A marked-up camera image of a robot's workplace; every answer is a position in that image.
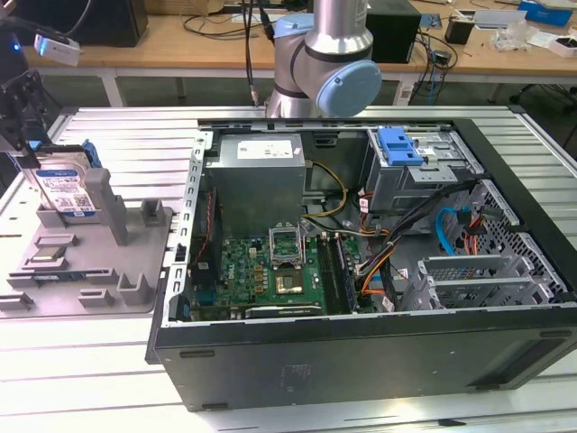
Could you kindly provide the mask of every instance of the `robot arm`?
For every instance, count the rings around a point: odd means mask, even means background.
[[[37,33],[36,48],[44,57],[78,62],[79,47],[62,33],[7,16],[0,7],[0,152],[16,157],[22,168],[37,168],[30,141],[50,143],[44,123],[48,110],[41,77],[29,68],[13,32],[17,27]]]
[[[370,60],[367,0],[315,0],[311,14],[275,28],[275,89],[269,117],[349,117],[377,96],[381,75]]]

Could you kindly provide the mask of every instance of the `floor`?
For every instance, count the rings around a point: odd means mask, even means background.
[[[105,91],[98,78],[47,77],[46,88],[64,106],[107,106]],[[261,99],[272,91],[271,79],[256,80]],[[187,78],[185,86],[187,98],[179,101],[172,78],[120,78],[119,85],[130,106],[248,106],[252,103],[246,81],[230,78],[223,86],[221,78]],[[392,103],[396,82],[384,82],[374,105]],[[508,98],[517,93],[521,85],[506,85],[497,100],[499,105],[508,105]],[[439,106],[484,106],[490,84],[448,83],[438,98]],[[414,105],[426,104],[427,97],[416,97]],[[569,132],[577,124],[577,110],[563,114],[568,101],[558,94],[546,93],[541,87],[532,88],[522,98],[520,104],[533,118],[553,136],[558,143],[564,143]],[[577,155],[577,134],[567,146],[571,155]]]

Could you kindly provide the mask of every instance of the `metal workbench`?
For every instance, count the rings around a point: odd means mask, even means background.
[[[514,114],[506,107],[381,107],[361,115],[471,118],[577,247],[577,166],[528,115]],[[81,109],[61,116],[50,133],[58,144],[90,139],[112,173],[114,192],[124,197],[128,207],[137,206],[142,198],[161,198],[178,212],[192,147],[188,137],[197,127],[196,119],[209,116],[260,118],[262,111]],[[38,204],[22,175],[0,200],[0,293],[10,290],[5,275],[17,264],[39,224],[34,214]],[[170,237],[167,249],[172,245]],[[193,414],[182,406],[161,365],[144,362],[150,326],[150,314],[0,321],[0,430],[577,430],[577,352],[512,392]],[[466,425],[444,428],[440,419]]]

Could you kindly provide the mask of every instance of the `white label sticker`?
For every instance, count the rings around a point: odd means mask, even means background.
[[[408,269],[402,268],[398,270],[398,275],[393,277],[393,280],[408,280]]]
[[[367,18],[367,2],[369,0],[357,0],[357,9],[354,16],[355,27],[361,27],[365,25]]]
[[[361,208],[361,212],[363,214],[369,213],[369,200],[366,198],[359,198],[359,207]]]
[[[290,140],[240,142],[236,156],[239,160],[292,158],[292,144]]]
[[[84,217],[96,210],[80,186],[81,179],[76,170],[37,170],[36,179],[59,212],[70,217]]]
[[[395,311],[395,306],[393,305],[393,303],[390,301],[389,298],[387,298],[386,296],[382,297],[382,306],[389,312],[392,313],[393,311]]]

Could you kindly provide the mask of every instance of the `table leg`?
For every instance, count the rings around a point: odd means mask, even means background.
[[[413,87],[415,86],[414,78],[402,78],[397,84],[397,91],[395,92],[394,106],[408,106],[413,94]]]
[[[493,89],[491,90],[491,92],[489,93],[489,96],[487,97],[487,101],[491,102],[491,103],[495,103],[497,101],[497,98],[499,97],[502,89],[503,89],[502,84],[496,84],[495,86],[493,86]]]
[[[182,77],[174,78],[174,84],[177,86],[177,97],[184,99],[187,97],[187,90],[184,87],[184,79]]]
[[[102,79],[102,84],[105,87],[106,96],[108,97],[108,102],[110,106],[126,106],[124,97],[120,93],[120,88],[116,82],[116,75],[113,73],[106,73],[100,76]]]

